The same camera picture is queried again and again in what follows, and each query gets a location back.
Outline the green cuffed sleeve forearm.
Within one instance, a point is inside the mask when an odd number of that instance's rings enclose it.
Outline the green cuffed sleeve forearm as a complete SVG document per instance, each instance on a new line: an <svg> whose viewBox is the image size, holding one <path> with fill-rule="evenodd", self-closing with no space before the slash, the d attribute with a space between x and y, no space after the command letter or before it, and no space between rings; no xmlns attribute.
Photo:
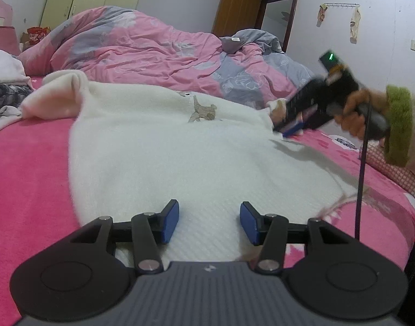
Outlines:
<svg viewBox="0 0 415 326"><path fill-rule="evenodd" d="M385 139L385 160L415 175L415 94L394 85L388 85L386 94L391 130Z"/></svg>

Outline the right hand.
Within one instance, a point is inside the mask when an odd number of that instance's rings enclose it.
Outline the right hand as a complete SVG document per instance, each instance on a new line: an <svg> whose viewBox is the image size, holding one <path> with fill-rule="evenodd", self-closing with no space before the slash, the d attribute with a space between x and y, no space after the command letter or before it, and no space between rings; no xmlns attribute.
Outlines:
<svg viewBox="0 0 415 326"><path fill-rule="evenodd" d="M334 120L353 137L364 139L365 116L359 115L355 109L363 103L369 103L378 113L386 116L389 110L386 92L363 88L352 92L345 103L342 115L335 115Z"/></svg>

